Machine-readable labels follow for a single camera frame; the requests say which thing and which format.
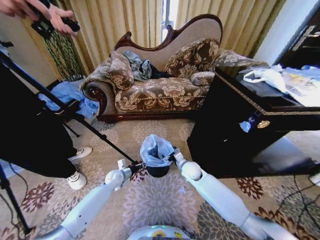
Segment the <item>black cable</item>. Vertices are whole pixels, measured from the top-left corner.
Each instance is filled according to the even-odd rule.
[[[312,185],[307,186],[307,187],[305,187],[305,188],[303,188],[303,189],[301,189],[301,190],[298,190],[298,191],[293,192],[293,193],[289,194],[288,196],[286,196],[286,197],[281,201],[280,206],[279,206],[278,209],[275,211],[275,213],[272,215],[272,218],[271,218],[270,220],[273,220],[273,219],[275,218],[276,214],[279,213],[282,205],[285,203],[285,201],[287,200],[287,198],[290,198],[291,196],[293,196],[293,195],[295,195],[295,194],[297,194],[297,193],[299,193],[299,192],[302,192],[302,191],[305,191],[305,190],[307,190],[307,189],[309,189],[309,188],[312,188],[313,186],[315,186],[315,185],[318,184],[318,183],[320,183],[320,181],[318,181],[318,182],[316,182],[316,183],[312,183]]]
[[[318,224],[317,224],[316,221],[313,219],[313,217],[311,216],[311,214],[310,214],[310,212],[309,212],[309,210],[308,210],[308,206],[311,205],[311,204],[313,204],[313,203],[315,203],[315,202],[318,200],[319,197],[320,197],[320,194],[319,194],[318,196],[316,196],[316,198],[315,198],[313,201],[308,202],[307,204],[304,202],[304,199],[303,199],[303,204],[305,204],[305,205],[304,205],[304,207],[303,207],[303,209],[302,209],[302,212],[300,213],[300,215],[299,215],[299,217],[298,217],[298,222],[296,223],[297,225],[300,223],[301,217],[302,217],[303,213],[304,213],[305,210],[306,210],[306,212],[310,215],[311,219],[314,221],[314,223],[317,225],[317,227],[318,227],[318,229],[319,229]]]
[[[10,166],[12,172],[14,172],[16,175],[18,175],[24,181],[24,184],[25,184],[25,194],[24,194],[24,198],[23,198],[23,200],[22,200],[22,202],[20,204],[20,207],[21,207],[22,204],[24,203],[24,201],[26,200],[26,197],[27,197],[27,194],[28,194],[28,191],[29,191],[29,186],[28,186],[28,183],[27,183],[26,179],[23,176],[21,176],[19,173],[17,173],[16,170],[14,170],[14,168],[12,167],[11,163],[9,163],[9,166]]]
[[[8,201],[4,198],[4,196],[0,193],[0,198],[2,198],[2,200],[4,201],[4,203],[6,204],[6,206],[8,207],[8,209],[10,210],[10,213],[11,213],[11,220],[10,220],[10,223],[13,227],[15,227],[15,229],[17,230],[17,237],[19,240],[25,240],[26,239],[26,235],[25,233],[24,234],[24,238],[21,238],[20,237],[20,232],[21,232],[21,229],[20,227],[18,226],[18,224],[15,224],[14,223],[14,211],[12,210],[11,206],[9,205]]]
[[[312,203],[314,203],[315,201],[317,201],[318,197],[320,197],[320,194],[319,194],[313,201],[311,201],[311,202],[309,202],[308,204],[306,204],[305,198],[304,198],[302,192],[299,190],[299,187],[298,187],[298,184],[297,184],[296,175],[293,176],[293,180],[294,180],[294,184],[295,184],[295,186],[296,186],[296,189],[298,189],[298,192],[299,192],[300,195],[301,195],[302,202],[303,202],[303,205],[304,205],[303,210],[302,210],[302,213],[301,213],[300,216],[299,216],[299,219],[298,219],[297,224],[299,224],[300,219],[301,219],[304,211],[306,210],[306,212],[309,214],[310,218],[312,219],[312,221],[314,222],[314,224],[317,226],[318,230],[320,231],[320,227],[319,227],[318,223],[316,222],[316,220],[314,219],[314,217],[310,214],[309,209],[308,209],[308,206],[309,206],[310,204],[312,204]]]
[[[310,213],[309,210],[308,210],[308,206],[309,206],[310,204],[316,202],[316,201],[318,200],[318,198],[320,197],[320,194],[319,194],[313,201],[311,201],[311,202],[309,202],[309,203],[307,203],[307,204],[305,203],[305,199],[304,199],[303,194],[302,194],[303,191],[305,191],[305,190],[307,190],[307,189],[310,189],[310,188],[312,188],[313,186],[316,186],[318,183],[320,183],[320,181],[317,181],[316,183],[312,183],[312,185],[309,185],[309,186],[307,186],[307,187],[304,187],[304,188],[302,188],[302,189],[299,189],[298,184],[297,184],[297,180],[296,180],[296,175],[293,175],[293,180],[294,180],[295,187],[297,188],[297,191],[289,194],[288,196],[286,196],[286,197],[281,201],[280,206],[279,206],[278,209],[275,211],[275,213],[272,215],[272,218],[271,218],[270,220],[273,220],[273,219],[275,218],[275,216],[277,215],[277,213],[280,212],[281,207],[283,206],[283,204],[285,203],[285,201],[286,201],[289,197],[291,197],[291,196],[293,196],[293,195],[295,195],[295,194],[300,193],[301,198],[302,198],[302,202],[303,202],[303,209],[302,209],[302,212],[301,212],[301,213],[299,214],[299,216],[298,216],[297,225],[299,224],[299,222],[300,222],[300,220],[301,220],[301,217],[302,217],[304,211],[306,211],[306,212],[309,214],[310,218],[311,218],[311,219],[313,220],[313,222],[315,223],[315,225],[318,227],[318,230],[320,231],[320,226],[317,224],[316,220],[314,219],[314,217],[311,215],[311,213]]]

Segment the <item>dark wooden cabinet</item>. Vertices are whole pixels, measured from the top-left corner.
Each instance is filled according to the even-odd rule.
[[[237,79],[238,71],[216,69],[187,141],[192,159],[218,178],[318,170],[318,164],[282,137],[289,131],[320,129],[320,108],[304,107],[281,94],[261,97]],[[270,88],[266,83],[261,87]],[[248,132],[240,127],[244,121],[251,124]]]

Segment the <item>floral upholstery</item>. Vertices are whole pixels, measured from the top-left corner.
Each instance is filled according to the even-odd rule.
[[[105,61],[99,64],[95,70],[81,83],[80,90],[82,91],[85,86],[94,81],[104,82],[112,86],[114,94],[117,93],[118,89],[113,81],[113,76],[109,73],[112,59],[108,57]]]
[[[209,87],[195,86],[186,78],[149,79],[120,90],[115,107],[122,113],[195,110],[203,105]]]
[[[110,84],[114,94],[128,90],[134,84],[134,76],[128,59],[122,54],[112,51],[111,57],[99,64],[95,70],[82,82],[80,90],[89,82],[100,81]]]
[[[164,71],[177,78],[189,78],[196,72],[211,69],[218,54],[219,42],[214,38],[203,38],[175,52],[164,67]]]
[[[207,86],[210,85],[215,77],[212,71],[200,71],[191,75],[190,80],[193,85]]]
[[[218,55],[215,58],[212,68],[215,67],[250,67],[250,66],[269,66],[264,61],[256,61],[251,58],[239,55],[231,50],[219,49]]]
[[[111,52],[111,65],[109,73],[112,81],[121,90],[128,90],[134,84],[134,76],[131,71],[129,60],[121,53]]]

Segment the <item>sofa cushion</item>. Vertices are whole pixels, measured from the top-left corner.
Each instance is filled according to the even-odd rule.
[[[200,71],[191,75],[190,80],[193,85],[206,86],[210,85],[215,77],[212,71]]]
[[[136,81],[116,94],[115,107],[122,113],[195,110],[203,105],[209,87],[177,77]]]
[[[196,72],[211,68],[218,53],[219,42],[214,38],[194,41],[176,51],[164,67],[164,71],[177,78],[189,78]]]
[[[111,65],[109,73],[112,81],[121,90],[128,90],[134,84],[134,76],[128,59],[119,52],[111,52]]]

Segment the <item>black bowl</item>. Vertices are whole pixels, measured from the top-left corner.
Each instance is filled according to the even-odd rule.
[[[160,166],[160,167],[147,166],[146,170],[152,177],[162,178],[169,172],[169,167],[170,166]]]

